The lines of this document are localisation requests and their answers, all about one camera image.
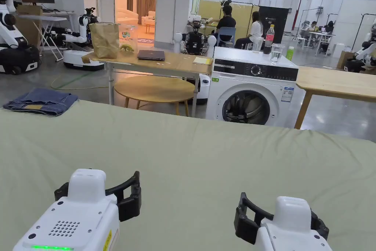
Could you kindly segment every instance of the rug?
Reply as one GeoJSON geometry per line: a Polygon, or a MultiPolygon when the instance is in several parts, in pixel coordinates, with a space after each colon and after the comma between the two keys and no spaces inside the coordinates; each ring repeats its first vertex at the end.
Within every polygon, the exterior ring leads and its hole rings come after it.
{"type": "Polygon", "coordinates": [[[150,43],[150,44],[153,44],[154,40],[149,39],[149,38],[139,38],[138,39],[138,43],[150,43]]]}

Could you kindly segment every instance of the washing machine control panel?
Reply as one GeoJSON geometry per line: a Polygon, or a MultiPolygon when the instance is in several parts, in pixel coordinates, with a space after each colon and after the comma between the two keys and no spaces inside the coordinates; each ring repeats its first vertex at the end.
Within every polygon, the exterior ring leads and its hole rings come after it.
{"type": "Polygon", "coordinates": [[[234,75],[296,81],[298,69],[215,59],[214,71],[234,75]]]}

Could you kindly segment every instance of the plastic bottle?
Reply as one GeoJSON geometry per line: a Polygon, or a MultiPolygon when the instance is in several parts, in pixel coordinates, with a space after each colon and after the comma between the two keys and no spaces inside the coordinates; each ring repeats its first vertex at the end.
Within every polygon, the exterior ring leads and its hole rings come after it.
{"type": "Polygon", "coordinates": [[[273,39],[274,39],[274,25],[270,25],[270,29],[268,29],[268,32],[266,33],[264,54],[270,53],[273,39]]]}
{"type": "Polygon", "coordinates": [[[286,58],[290,61],[293,60],[293,54],[294,54],[294,47],[293,46],[290,46],[288,49],[287,49],[287,54],[286,54],[286,58]]]}

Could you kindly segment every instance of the glass of water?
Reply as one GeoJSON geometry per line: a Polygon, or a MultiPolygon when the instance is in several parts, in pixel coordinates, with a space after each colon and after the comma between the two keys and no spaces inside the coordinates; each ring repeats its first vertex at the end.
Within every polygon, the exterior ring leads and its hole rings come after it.
{"type": "Polygon", "coordinates": [[[277,63],[282,57],[282,52],[285,49],[283,44],[273,43],[271,45],[270,60],[277,63]]]}

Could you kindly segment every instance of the energy label sticker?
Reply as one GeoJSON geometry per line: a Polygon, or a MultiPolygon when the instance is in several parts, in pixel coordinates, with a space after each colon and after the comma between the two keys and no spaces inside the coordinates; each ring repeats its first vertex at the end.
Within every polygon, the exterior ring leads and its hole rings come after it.
{"type": "Polygon", "coordinates": [[[294,88],[293,87],[285,87],[282,94],[282,102],[291,102],[291,99],[293,98],[294,94],[294,88]]]}

